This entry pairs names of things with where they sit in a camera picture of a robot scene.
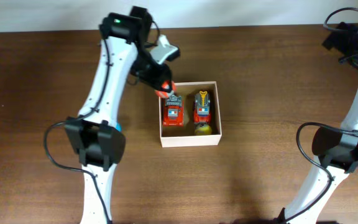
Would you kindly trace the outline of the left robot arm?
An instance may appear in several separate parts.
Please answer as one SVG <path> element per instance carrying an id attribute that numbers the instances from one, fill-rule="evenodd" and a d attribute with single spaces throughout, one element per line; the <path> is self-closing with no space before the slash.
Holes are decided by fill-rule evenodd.
<path id="1" fill-rule="evenodd" d="M 175 60 L 180 50 L 164 35 L 147 50 L 153 21 L 146 8 L 134 6 L 129 15 L 110 13 L 99 25 L 101 53 L 91 90 L 77 118 L 68 118 L 64 125 L 84 174 L 82 223 L 112 222 L 112 179 L 126 145 L 117 115 L 128 75 L 160 97 L 175 92 L 165 61 Z"/>

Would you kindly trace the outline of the blue toy ball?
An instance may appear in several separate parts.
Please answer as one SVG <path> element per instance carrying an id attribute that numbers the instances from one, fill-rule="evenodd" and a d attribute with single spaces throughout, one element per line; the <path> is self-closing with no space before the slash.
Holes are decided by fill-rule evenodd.
<path id="1" fill-rule="evenodd" d="M 118 131 L 122 131 L 121 125 L 120 125 L 119 123 L 117 123 L 116 129 L 117 129 Z"/>

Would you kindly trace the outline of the red fire truck yellow nozzle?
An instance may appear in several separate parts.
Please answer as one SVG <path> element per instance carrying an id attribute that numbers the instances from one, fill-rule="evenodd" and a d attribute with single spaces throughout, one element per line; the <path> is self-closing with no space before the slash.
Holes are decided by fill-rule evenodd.
<path id="1" fill-rule="evenodd" d="M 195 95 L 193 121 L 195 124 L 211 122 L 211 99 L 207 91 L 200 90 Z"/>

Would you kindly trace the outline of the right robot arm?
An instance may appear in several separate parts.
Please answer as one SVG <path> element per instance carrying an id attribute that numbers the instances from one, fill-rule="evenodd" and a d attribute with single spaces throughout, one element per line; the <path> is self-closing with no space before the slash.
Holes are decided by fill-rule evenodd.
<path id="1" fill-rule="evenodd" d="M 352 106 L 340 128 L 315 123 L 318 130 L 313 138 L 309 157 L 311 163 L 298 195 L 282 208 L 274 223 L 317 223 L 324 206 L 339 184 L 358 168 L 358 89 Z"/>

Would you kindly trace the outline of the red fire truck grey top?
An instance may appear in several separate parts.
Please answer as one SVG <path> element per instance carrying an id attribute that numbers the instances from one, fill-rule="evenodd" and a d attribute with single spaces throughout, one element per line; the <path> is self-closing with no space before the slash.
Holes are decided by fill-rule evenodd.
<path id="1" fill-rule="evenodd" d="M 163 104 L 164 126 L 183 126 L 184 107 L 180 95 L 172 95 L 165 99 Z"/>

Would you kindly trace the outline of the orange toy ball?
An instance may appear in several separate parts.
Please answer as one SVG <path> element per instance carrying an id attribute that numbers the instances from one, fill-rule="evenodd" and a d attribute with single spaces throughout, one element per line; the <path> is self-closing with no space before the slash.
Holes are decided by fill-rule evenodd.
<path id="1" fill-rule="evenodd" d="M 155 90 L 155 94 L 160 98 L 169 98 L 176 92 L 176 85 L 174 81 L 171 81 L 170 83 L 168 81 L 165 81 L 161 89 Z"/>

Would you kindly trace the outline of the yellow toy ball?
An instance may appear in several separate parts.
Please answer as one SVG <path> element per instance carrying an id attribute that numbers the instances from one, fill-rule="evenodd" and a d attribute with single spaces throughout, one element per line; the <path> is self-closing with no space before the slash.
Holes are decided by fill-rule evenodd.
<path id="1" fill-rule="evenodd" d="M 204 136 L 212 134 L 213 130 L 208 123 L 199 123 L 195 127 L 196 136 Z"/>

